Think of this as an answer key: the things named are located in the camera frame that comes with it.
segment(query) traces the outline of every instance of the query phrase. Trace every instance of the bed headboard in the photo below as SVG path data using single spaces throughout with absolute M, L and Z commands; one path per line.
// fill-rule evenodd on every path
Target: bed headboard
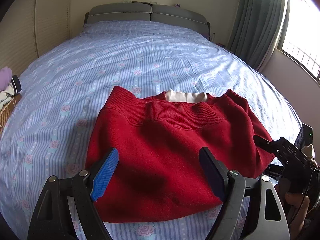
M 204 37 L 210 35 L 210 23 L 203 15 L 160 4 L 128 2 L 98 5 L 86 13 L 84 23 L 130 20 L 161 22 L 194 30 Z

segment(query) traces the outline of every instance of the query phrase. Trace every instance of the blue gripper pad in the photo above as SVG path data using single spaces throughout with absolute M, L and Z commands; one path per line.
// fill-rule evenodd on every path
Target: blue gripper pad
M 92 201 L 97 201 L 99 197 L 103 196 L 118 162 L 119 153 L 114 148 L 93 179 L 92 191 L 90 193 Z

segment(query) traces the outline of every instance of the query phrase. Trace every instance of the window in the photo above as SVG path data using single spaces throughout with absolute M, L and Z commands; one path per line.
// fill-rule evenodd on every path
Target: window
M 305 0 L 288 0 L 278 49 L 320 80 L 320 12 Z

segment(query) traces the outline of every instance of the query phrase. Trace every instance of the ribbed cuff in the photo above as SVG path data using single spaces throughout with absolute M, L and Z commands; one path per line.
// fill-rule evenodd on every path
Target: ribbed cuff
M 199 130 L 224 119 L 222 113 L 215 109 L 214 105 L 208 105 L 205 102 L 197 104 L 168 102 L 165 101 L 164 93 L 163 96 L 164 100 L 154 97 L 139 99 L 128 90 L 116 86 L 102 111 L 108 108 L 114 109 L 121 112 L 130 123 L 135 125 L 163 120 L 184 130 Z M 225 99 L 228 100 L 225 95 L 215 98 L 215 104 Z

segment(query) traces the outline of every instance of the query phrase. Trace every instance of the curtain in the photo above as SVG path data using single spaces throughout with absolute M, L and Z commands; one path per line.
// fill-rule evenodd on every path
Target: curtain
M 261 71 L 276 46 L 286 5 L 287 0 L 240 0 L 227 48 Z

